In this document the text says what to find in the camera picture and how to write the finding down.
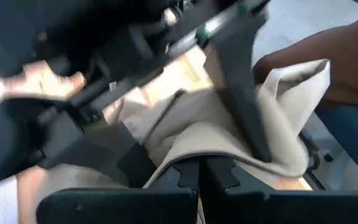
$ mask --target beige cloth cover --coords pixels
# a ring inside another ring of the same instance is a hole
[[[232,157],[237,165],[262,180],[271,174],[300,177],[308,167],[308,153],[298,135],[329,86],[329,71],[329,60],[325,59],[278,68],[257,87],[257,102],[273,159],[270,163],[251,156],[214,90],[179,91],[143,110],[139,105],[132,110],[133,104],[124,100],[111,120],[123,120],[158,167],[145,188],[171,163],[206,154]],[[55,191],[78,187],[124,186],[91,169],[60,165],[48,172],[34,208]]]

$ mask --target beige fabric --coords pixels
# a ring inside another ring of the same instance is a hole
[[[299,177],[307,168],[308,154],[298,135],[329,86],[329,69],[328,60],[275,69],[256,89],[273,157],[271,163],[251,156],[247,143],[213,90],[178,91],[154,107],[136,113],[126,108],[133,104],[124,101],[120,113],[111,121],[125,118],[123,122],[129,131],[144,144],[158,166],[144,187],[152,184],[172,162],[206,154],[235,158],[240,167],[262,180],[262,174]],[[49,172],[35,208],[42,198],[60,189],[116,187],[105,178],[94,170],[56,167]]]

